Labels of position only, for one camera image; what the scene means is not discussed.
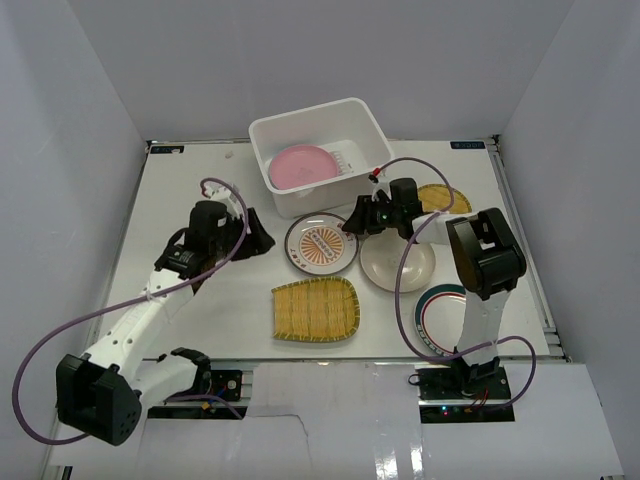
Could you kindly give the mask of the orange sunburst pattern plate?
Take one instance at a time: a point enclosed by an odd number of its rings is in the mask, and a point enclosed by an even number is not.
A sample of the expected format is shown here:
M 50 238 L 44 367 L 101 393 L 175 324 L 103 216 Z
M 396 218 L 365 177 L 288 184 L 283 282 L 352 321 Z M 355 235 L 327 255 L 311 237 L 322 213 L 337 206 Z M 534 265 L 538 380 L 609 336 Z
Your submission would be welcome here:
M 329 212 L 300 217 L 284 238 L 289 262 L 311 276 L 330 276 L 345 270 L 359 251 L 358 237 L 342 229 L 345 222 L 341 216 Z

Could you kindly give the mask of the pink plastic plate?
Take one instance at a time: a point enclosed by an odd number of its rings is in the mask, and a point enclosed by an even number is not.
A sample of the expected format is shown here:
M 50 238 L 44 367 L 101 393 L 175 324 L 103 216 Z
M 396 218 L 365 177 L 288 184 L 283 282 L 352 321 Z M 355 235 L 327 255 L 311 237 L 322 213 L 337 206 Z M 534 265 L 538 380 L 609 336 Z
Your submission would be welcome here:
M 314 145 L 295 145 L 276 154 L 269 164 L 268 175 L 273 186 L 289 190 L 339 175 L 336 159 Z

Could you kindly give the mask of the fan-shaped bamboo woven tray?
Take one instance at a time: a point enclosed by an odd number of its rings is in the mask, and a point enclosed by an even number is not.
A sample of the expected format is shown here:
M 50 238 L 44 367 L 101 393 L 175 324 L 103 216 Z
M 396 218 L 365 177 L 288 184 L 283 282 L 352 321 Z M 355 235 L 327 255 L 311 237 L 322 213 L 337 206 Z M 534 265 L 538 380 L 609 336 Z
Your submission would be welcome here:
M 343 277 L 301 280 L 271 293 L 274 339 L 333 343 L 349 339 L 359 328 L 359 299 L 352 283 Z

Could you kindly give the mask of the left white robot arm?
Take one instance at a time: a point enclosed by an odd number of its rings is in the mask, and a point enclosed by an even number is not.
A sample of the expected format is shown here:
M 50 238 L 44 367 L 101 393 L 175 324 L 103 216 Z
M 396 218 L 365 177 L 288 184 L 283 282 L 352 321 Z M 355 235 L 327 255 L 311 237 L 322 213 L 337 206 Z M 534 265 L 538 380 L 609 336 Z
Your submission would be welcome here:
M 61 423 L 112 446 L 123 444 L 142 414 L 173 396 L 202 398 L 212 391 L 211 359 L 177 347 L 151 364 L 144 357 L 179 310 L 201 288 L 205 272 L 224 260 L 267 253 L 275 244 L 254 209 L 232 214 L 225 203 L 202 200 L 156 260 L 142 302 L 81 356 L 56 367 Z

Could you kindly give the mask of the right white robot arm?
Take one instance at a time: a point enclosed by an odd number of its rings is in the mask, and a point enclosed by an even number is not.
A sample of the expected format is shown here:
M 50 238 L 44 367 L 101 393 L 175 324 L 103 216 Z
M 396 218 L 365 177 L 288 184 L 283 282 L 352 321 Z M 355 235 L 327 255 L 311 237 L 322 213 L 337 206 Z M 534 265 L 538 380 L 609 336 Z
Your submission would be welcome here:
M 427 213 L 414 179 L 396 179 L 384 187 L 380 176 L 379 169 L 369 175 L 374 192 L 357 197 L 343 231 L 373 239 L 392 230 L 401 239 L 403 247 L 393 275 L 395 295 L 413 246 L 440 243 L 450 247 L 466 305 L 453 353 L 440 360 L 451 365 L 453 390 L 463 398 L 475 398 L 486 389 L 488 377 L 498 372 L 497 346 L 503 342 L 500 325 L 507 300 L 527 271 L 524 253 L 499 208 L 468 215 L 443 210 Z

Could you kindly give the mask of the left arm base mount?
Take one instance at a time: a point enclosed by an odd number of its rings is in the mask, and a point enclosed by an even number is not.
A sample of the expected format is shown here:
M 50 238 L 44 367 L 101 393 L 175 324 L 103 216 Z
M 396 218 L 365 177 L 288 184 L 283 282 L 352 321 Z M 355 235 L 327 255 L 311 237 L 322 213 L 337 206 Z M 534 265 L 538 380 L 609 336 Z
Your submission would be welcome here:
M 184 347 L 158 358 L 159 375 L 143 394 L 149 405 L 196 402 L 208 416 L 242 420 L 243 372 L 220 369 L 206 354 Z

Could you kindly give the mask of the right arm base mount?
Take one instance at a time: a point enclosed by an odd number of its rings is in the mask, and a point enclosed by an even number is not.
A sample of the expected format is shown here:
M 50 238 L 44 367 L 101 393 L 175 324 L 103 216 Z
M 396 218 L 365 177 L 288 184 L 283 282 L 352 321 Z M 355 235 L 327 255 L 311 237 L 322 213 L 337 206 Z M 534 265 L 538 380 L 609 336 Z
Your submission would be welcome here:
M 505 369 L 478 382 L 461 387 L 450 368 L 418 369 L 408 378 L 418 389 L 420 420 L 423 425 L 472 423 L 512 423 L 512 406 L 497 406 L 511 399 Z

